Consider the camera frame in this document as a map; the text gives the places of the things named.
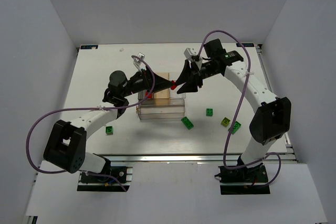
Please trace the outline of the red lego brick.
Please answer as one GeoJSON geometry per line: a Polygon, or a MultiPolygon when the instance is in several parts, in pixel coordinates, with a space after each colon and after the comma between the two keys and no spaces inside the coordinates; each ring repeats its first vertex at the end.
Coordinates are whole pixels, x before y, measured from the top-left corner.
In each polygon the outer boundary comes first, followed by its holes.
{"type": "Polygon", "coordinates": [[[175,90],[177,87],[175,81],[172,80],[171,83],[172,83],[171,90],[175,90]]]}
{"type": "Polygon", "coordinates": [[[152,93],[148,93],[147,91],[145,92],[145,97],[147,97],[147,99],[152,99],[153,98],[153,94],[152,93]]]}

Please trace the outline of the small green lego brick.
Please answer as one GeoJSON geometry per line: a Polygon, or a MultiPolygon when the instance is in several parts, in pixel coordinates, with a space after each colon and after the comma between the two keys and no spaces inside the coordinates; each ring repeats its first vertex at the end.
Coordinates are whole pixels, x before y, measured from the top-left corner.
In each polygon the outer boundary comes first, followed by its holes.
{"type": "Polygon", "coordinates": [[[206,109],[206,116],[213,116],[213,109],[212,108],[207,108],[206,109]]]}
{"type": "Polygon", "coordinates": [[[113,126],[106,126],[105,133],[106,135],[113,135],[114,134],[113,126]]]}

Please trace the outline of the long green lego brick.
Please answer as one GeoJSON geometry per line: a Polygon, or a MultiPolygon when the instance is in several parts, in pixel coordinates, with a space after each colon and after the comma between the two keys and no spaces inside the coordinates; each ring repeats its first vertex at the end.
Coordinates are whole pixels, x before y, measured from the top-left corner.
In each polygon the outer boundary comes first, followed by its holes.
{"type": "Polygon", "coordinates": [[[194,124],[189,120],[188,117],[183,117],[181,118],[181,122],[183,123],[183,125],[188,129],[192,129],[194,127],[194,124]]]}
{"type": "Polygon", "coordinates": [[[228,131],[231,132],[231,134],[235,134],[241,128],[241,126],[242,125],[236,121],[228,128],[228,131]]]}

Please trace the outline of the lime lego brick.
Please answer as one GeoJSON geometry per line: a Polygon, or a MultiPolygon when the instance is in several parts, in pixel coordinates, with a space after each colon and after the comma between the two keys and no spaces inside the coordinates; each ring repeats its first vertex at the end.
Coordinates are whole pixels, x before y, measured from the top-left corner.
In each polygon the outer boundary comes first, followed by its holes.
{"type": "Polygon", "coordinates": [[[223,118],[223,120],[220,123],[222,126],[224,127],[228,127],[230,124],[230,119],[228,119],[227,117],[223,118]]]}

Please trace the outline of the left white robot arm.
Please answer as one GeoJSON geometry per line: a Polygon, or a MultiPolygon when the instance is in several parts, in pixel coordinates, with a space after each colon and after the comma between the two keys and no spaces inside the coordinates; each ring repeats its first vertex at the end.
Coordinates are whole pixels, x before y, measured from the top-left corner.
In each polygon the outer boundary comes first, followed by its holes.
{"type": "Polygon", "coordinates": [[[110,163],[106,158],[86,151],[87,139],[125,112],[128,96],[141,91],[162,91],[172,85],[172,81],[149,69],[140,70],[131,78],[127,78],[123,71],[114,71],[97,109],[74,120],[59,120],[54,124],[43,158],[71,174],[79,170],[102,174],[110,163]]]}

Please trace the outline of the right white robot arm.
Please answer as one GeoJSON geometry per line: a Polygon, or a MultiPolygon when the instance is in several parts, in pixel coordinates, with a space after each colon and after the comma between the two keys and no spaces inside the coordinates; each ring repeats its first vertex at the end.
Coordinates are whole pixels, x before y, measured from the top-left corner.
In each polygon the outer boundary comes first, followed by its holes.
{"type": "Polygon", "coordinates": [[[238,165],[252,168],[290,128],[291,102],[279,98],[263,85],[250,71],[243,57],[236,51],[227,52],[219,39],[204,45],[207,60],[192,48],[186,48],[183,70],[175,84],[177,93],[197,92],[203,80],[221,74],[229,80],[248,101],[254,111],[249,125],[251,140],[239,158],[238,165]]]}

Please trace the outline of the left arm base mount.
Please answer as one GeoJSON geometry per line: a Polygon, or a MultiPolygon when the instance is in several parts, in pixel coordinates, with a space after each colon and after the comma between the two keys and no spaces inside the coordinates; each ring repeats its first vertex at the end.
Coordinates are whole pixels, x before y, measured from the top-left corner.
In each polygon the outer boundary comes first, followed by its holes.
{"type": "Polygon", "coordinates": [[[77,191],[125,193],[131,185],[132,174],[133,167],[129,166],[111,166],[104,176],[81,172],[77,191]]]}

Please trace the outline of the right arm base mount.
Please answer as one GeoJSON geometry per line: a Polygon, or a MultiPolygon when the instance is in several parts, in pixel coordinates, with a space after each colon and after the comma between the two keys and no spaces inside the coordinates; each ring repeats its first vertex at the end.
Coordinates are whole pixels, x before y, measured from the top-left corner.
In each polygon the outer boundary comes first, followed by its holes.
{"type": "Polygon", "coordinates": [[[263,163],[252,168],[227,169],[219,166],[214,176],[221,195],[269,195],[268,175],[263,163]]]}

